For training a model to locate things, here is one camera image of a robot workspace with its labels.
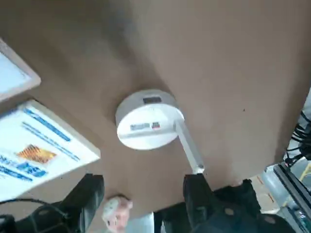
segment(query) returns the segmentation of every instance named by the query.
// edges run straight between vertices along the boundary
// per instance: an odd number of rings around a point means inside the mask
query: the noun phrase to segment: label
[[[159,123],[159,122],[153,122],[153,123],[152,123],[152,128],[153,128],[153,129],[160,128],[160,123]]]
[[[150,128],[150,124],[142,123],[142,124],[130,125],[130,128],[131,128],[131,131],[142,130],[142,129]]]

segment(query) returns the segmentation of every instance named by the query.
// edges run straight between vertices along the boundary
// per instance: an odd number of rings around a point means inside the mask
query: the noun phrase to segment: wire
[[[293,149],[288,149],[286,151],[294,151],[294,150],[297,150],[297,149],[300,149],[301,147],[296,147],[296,148],[293,148]]]
[[[308,122],[311,123],[311,120],[309,118],[307,118],[307,116],[303,113],[303,111],[301,111],[301,116]]]
[[[56,206],[53,206],[53,205],[51,205],[45,201],[37,200],[37,199],[33,199],[33,198],[15,198],[15,199],[11,199],[11,200],[0,201],[0,205],[6,204],[6,203],[11,203],[11,202],[19,202],[19,201],[20,202],[34,202],[34,203],[39,203],[42,205],[49,206],[50,208],[54,209],[56,212],[61,214],[64,218],[68,218],[68,215],[66,213],[64,213],[63,211],[61,211]]]

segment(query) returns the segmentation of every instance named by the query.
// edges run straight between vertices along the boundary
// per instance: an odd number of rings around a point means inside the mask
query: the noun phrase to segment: black cable
[[[295,140],[296,142],[302,142],[301,140],[299,140],[298,138],[292,137],[292,140]]]
[[[302,139],[302,140],[307,138],[306,136],[298,135],[296,132],[293,132],[293,136],[298,137],[299,139]]]
[[[300,146],[300,147],[293,148],[293,149],[289,149],[289,150],[286,150],[286,151],[294,151],[294,150],[297,150],[297,149],[300,149],[300,148],[301,148],[301,146]]]
[[[311,123],[311,120],[309,118],[307,118],[307,116],[303,113],[303,111],[301,111],[301,116],[308,122]]]
[[[6,203],[11,203],[11,202],[19,202],[19,201],[21,201],[21,202],[34,202],[34,203],[46,205],[46,206],[49,206],[51,209],[54,209],[59,214],[61,214],[64,218],[68,217],[68,215],[66,213],[64,213],[63,211],[58,209],[56,206],[53,206],[53,205],[51,205],[45,201],[37,200],[37,199],[33,199],[33,198],[15,198],[15,199],[10,199],[10,200],[0,201],[0,205],[6,204]]]

